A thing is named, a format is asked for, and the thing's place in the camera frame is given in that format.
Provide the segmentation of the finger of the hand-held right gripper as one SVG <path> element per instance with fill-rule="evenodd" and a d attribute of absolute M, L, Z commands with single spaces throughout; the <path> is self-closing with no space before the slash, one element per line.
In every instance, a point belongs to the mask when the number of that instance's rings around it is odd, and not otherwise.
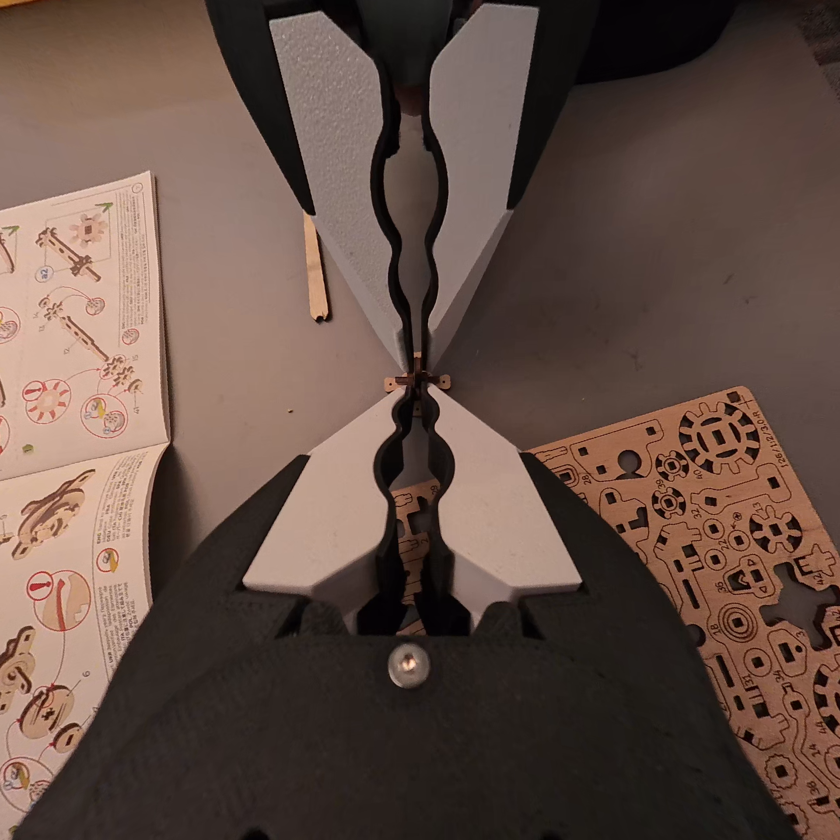
<path fill-rule="evenodd" d="M 402 370 L 413 350 L 399 280 L 402 240 L 385 204 L 384 165 L 398 140 L 389 80 L 323 11 L 269 22 L 313 221 L 366 318 Z"/>
<path fill-rule="evenodd" d="M 448 179 L 434 238 L 437 298 L 428 361 L 453 339 L 508 224 L 508 194 L 539 10 L 486 3 L 435 59 L 430 125 Z"/>

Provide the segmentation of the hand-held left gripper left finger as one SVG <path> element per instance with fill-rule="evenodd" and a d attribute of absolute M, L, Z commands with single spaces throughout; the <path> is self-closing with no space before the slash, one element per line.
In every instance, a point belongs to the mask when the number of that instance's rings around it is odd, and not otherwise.
<path fill-rule="evenodd" d="M 413 404 L 409 389 L 394 391 L 311 451 L 245 588 L 329 603 L 360 634 L 396 633 L 406 574 L 390 488 Z"/>

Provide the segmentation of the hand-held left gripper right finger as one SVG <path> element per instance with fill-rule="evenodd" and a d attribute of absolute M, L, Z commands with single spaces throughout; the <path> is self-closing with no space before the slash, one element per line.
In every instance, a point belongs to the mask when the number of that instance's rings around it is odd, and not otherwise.
<path fill-rule="evenodd" d="M 439 482 L 417 595 L 425 633 L 467 635 L 493 603 L 577 592 L 581 574 L 519 449 L 435 385 L 421 403 Z"/>

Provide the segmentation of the small wooden cross-shaped part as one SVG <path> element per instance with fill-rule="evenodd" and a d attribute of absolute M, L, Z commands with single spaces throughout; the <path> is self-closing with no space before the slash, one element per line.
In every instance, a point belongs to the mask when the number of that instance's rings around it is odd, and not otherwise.
<path fill-rule="evenodd" d="M 442 391 L 447 391 L 451 387 L 450 376 L 426 371 L 424 369 L 424 355 L 421 351 L 416 351 L 413 353 L 410 370 L 398 376 L 386 377 L 384 389 L 385 393 L 392 393 L 399 389 L 409 388 L 413 394 L 413 417 L 421 417 L 423 409 L 419 388 L 423 383 L 435 385 Z"/>

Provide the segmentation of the laser-cut wooden parts sheet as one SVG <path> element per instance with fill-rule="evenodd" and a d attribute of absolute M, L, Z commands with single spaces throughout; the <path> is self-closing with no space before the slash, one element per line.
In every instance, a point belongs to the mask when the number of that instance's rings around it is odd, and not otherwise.
<path fill-rule="evenodd" d="M 838 551 L 749 391 L 532 450 L 686 625 L 799 838 L 838 838 Z"/>

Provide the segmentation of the flat wooden stick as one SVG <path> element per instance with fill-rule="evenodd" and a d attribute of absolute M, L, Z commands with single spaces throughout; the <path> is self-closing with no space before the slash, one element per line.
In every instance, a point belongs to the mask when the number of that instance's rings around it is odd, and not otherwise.
<path fill-rule="evenodd" d="M 330 319 L 331 311 L 322 260 L 321 239 L 313 217 L 306 213 L 303 214 L 303 237 L 310 316 L 316 323 L 323 323 Z"/>

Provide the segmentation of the black rounded object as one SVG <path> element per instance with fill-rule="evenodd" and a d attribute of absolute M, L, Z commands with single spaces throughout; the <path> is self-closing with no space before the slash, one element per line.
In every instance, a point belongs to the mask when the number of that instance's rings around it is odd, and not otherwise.
<path fill-rule="evenodd" d="M 603 1 L 575 83 L 640 77 L 681 66 L 714 46 L 735 1 Z M 785 2 L 838 89 L 839 2 Z"/>

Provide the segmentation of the illustrated instruction booklet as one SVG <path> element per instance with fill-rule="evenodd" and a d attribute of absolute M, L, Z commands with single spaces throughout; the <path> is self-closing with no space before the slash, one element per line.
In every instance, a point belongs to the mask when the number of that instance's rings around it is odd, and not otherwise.
<path fill-rule="evenodd" d="M 170 443 L 151 173 L 2 211 L 1 828 L 91 725 L 151 607 Z"/>

